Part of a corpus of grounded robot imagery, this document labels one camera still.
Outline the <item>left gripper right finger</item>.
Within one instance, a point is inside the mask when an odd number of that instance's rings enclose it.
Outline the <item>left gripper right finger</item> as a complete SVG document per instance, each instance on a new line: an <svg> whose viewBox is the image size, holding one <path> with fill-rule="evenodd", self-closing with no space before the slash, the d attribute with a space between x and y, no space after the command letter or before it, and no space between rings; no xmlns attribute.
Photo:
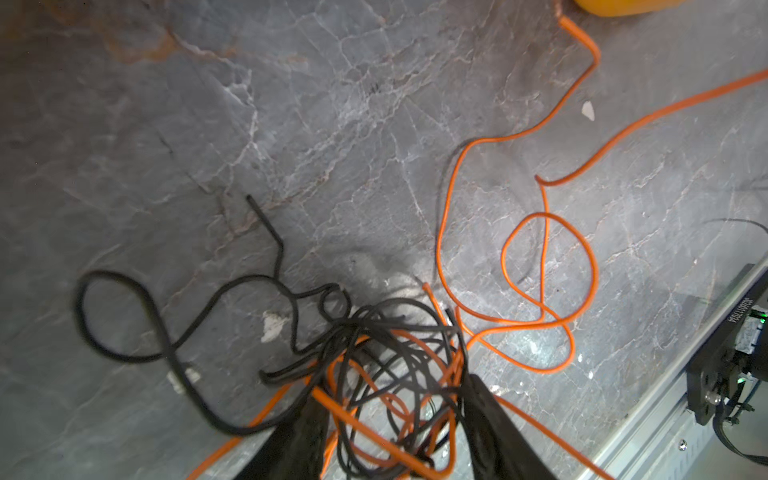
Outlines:
<svg viewBox="0 0 768 480"><path fill-rule="evenodd" d="M555 479L483 381L461 381L462 426L475 479Z"/></svg>

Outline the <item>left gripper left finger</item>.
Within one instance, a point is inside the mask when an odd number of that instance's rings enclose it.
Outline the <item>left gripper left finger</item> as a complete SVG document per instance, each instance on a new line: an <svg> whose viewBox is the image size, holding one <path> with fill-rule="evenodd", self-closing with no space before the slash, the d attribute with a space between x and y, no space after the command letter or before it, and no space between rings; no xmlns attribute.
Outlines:
<svg viewBox="0 0 768 480"><path fill-rule="evenodd" d="M319 479L329 417L328 410L309 396L274 429L235 479Z"/></svg>

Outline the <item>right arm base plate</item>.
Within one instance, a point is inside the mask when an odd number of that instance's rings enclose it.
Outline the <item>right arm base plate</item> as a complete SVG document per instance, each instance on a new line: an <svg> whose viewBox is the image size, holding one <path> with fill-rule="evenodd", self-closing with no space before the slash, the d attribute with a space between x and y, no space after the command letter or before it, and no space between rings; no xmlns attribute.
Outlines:
<svg viewBox="0 0 768 480"><path fill-rule="evenodd" d="M728 312L686 368L688 408L700 425L733 399L741 376L767 380L767 286L755 284Z"/></svg>

